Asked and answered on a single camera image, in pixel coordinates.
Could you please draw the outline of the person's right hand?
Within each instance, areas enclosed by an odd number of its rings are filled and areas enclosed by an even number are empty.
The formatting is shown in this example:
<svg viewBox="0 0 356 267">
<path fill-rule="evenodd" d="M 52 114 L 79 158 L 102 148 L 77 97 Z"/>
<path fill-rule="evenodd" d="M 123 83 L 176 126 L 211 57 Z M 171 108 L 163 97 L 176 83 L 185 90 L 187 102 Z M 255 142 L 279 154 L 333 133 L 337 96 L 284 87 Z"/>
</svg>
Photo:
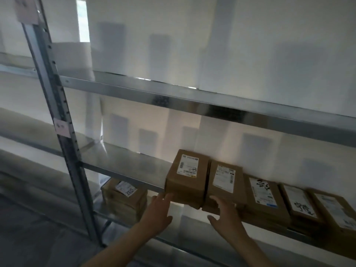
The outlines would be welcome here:
<svg viewBox="0 0 356 267">
<path fill-rule="evenodd" d="M 222 228 L 215 230 L 222 238 L 224 238 L 231 245 L 232 241 L 236 237 L 248 235 L 237 210 L 231 203 L 226 202 L 225 200 L 214 195 L 209 196 L 209 198 L 218 204 L 220 210 L 219 218 L 222 220 Z"/>
</svg>

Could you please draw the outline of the person's left hand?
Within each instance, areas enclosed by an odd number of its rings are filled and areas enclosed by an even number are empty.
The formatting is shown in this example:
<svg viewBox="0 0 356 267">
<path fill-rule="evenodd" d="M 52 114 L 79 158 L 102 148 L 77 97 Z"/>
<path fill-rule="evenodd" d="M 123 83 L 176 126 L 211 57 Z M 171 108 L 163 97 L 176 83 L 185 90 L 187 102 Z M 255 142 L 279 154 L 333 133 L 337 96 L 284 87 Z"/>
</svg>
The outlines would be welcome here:
<svg viewBox="0 0 356 267">
<path fill-rule="evenodd" d="M 148 238 L 153 238 L 164 231 L 163 219 L 169 216 L 168 211 L 173 193 L 159 193 L 151 198 L 151 202 L 141 217 L 139 226 Z"/>
</svg>

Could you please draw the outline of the brown cardboard box white label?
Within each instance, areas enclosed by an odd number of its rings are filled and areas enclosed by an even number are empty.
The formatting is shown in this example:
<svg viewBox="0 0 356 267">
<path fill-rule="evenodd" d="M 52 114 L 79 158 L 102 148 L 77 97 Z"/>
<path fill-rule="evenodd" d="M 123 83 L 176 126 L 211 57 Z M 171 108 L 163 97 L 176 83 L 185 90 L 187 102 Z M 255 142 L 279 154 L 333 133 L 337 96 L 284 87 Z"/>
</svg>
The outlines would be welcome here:
<svg viewBox="0 0 356 267">
<path fill-rule="evenodd" d="M 173 202 L 202 208 L 211 159 L 203 154 L 179 149 L 166 175 L 165 193 L 173 193 Z"/>
<path fill-rule="evenodd" d="M 325 247 L 339 253 L 356 254 L 356 211 L 345 198 L 307 188 L 306 191 L 325 219 Z"/>
<path fill-rule="evenodd" d="M 220 214 L 218 204 L 210 198 L 212 195 L 232 203 L 238 210 L 243 210 L 247 204 L 243 168 L 211 160 L 205 194 L 202 211 Z"/>
<path fill-rule="evenodd" d="M 101 187 L 104 202 L 111 213 L 128 224 L 140 221 L 147 207 L 148 190 L 110 178 Z"/>
</svg>

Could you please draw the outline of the person's left forearm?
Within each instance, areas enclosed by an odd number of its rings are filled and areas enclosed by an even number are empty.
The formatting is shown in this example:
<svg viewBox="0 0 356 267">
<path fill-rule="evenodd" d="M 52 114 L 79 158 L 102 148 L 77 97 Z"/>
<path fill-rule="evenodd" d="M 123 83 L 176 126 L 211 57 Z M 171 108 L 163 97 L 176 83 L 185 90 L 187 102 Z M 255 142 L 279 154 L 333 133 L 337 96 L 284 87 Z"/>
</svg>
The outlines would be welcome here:
<svg viewBox="0 0 356 267">
<path fill-rule="evenodd" d="M 136 224 L 80 267 L 126 267 L 137 251 L 153 237 L 153 231 Z"/>
</svg>

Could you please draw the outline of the person's right forearm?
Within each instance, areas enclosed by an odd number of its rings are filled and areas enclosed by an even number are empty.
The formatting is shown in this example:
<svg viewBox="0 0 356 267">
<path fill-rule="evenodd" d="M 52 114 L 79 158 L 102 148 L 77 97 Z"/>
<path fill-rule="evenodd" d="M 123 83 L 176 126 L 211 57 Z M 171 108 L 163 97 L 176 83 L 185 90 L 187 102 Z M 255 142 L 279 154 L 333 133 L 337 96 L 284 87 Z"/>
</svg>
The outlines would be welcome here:
<svg viewBox="0 0 356 267">
<path fill-rule="evenodd" d="M 231 245 L 243 257 L 249 267 L 276 267 L 248 235 L 236 237 Z"/>
</svg>

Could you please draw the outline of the cardboard box black scribbled label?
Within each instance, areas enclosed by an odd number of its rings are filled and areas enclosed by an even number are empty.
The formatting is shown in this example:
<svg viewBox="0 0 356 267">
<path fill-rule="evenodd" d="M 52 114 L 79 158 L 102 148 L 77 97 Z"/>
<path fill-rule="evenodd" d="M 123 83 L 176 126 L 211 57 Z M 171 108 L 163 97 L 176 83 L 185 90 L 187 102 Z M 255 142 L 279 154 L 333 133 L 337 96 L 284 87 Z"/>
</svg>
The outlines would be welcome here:
<svg viewBox="0 0 356 267">
<path fill-rule="evenodd" d="M 276 182 L 244 173 L 247 204 L 242 221 L 271 231 L 285 231 L 291 217 Z"/>
<path fill-rule="evenodd" d="M 291 217 L 291 228 L 312 235 L 326 226 L 306 190 L 285 183 L 278 184 L 278 188 Z"/>
</svg>

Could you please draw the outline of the grey metal shelving rack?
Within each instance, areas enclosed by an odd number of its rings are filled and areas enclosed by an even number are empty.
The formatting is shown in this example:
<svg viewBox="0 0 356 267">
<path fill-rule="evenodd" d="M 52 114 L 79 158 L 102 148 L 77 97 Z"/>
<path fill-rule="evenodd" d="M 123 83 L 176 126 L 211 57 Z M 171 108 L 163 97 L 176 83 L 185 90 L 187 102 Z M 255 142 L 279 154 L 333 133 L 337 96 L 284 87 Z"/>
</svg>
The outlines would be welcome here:
<svg viewBox="0 0 356 267">
<path fill-rule="evenodd" d="M 54 59 L 53 43 L 42 1 L 35 1 L 39 16 L 38 25 L 21 24 L 33 57 L 34 72 L 41 83 L 52 121 L 53 118 L 57 118 L 68 123 L 70 138 L 58 134 L 57 138 L 87 231 L 90 238 L 97 242 L 101 242 L 101 235 L 94 221 L 93 201 L 89 196 L 84 167 L 92 171 L 99 170 L 99 173 L 111 177 L 138 181 L 139 184 L 148 185 L 150 190 L 156 189 L 160 192 L 163 189 L 158 186 L 154 188 L 152 184 L 121 174 L 120 166 L 109 170 L 100 164 L 82 161 L 64 87 L 356 147 L 355 117 L 212 93 L 159 81 L 95 72 L 92 69 L 68 70 L 67 74 L 61 75 Z"/>
</svg>

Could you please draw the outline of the white paper rack label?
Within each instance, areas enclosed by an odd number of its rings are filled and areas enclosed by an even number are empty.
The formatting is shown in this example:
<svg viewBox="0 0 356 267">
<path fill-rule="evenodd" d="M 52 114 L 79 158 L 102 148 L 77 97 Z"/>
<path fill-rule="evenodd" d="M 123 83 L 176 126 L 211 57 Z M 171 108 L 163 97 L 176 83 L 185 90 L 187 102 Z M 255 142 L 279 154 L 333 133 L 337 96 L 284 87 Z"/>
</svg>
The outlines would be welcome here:
<svg viewBox="0 0 356 267">
<path fill-rule="evenodd" d="M 35 0 L 14 0 L 14 8 L 19 22 L 38 25 L 39 16 Z"/>
<path fill-rule="evenodd" d="M 53 118 L 53 123 L 54 123 L 56 134 L 70 138 L 70 130 L 69 130 L 68 123 L 66 121 Z"/>
</svg>

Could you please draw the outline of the bright window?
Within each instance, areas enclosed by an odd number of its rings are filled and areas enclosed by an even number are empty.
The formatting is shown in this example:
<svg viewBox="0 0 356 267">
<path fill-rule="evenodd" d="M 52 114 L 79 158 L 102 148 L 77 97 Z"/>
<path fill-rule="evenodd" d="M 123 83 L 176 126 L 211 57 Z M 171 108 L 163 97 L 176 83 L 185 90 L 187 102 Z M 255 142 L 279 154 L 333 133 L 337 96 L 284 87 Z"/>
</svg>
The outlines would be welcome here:
<svg viewBox="0 0 356 267">
<path fill-rule="evenodd" d="M 76 0 L 77 5 L 77 17 L 79 27 L 79 40 L 83 43 L 90 42 L 89 24 L 87 14 L 87 2 L 86 0 Z"/>
</svg>

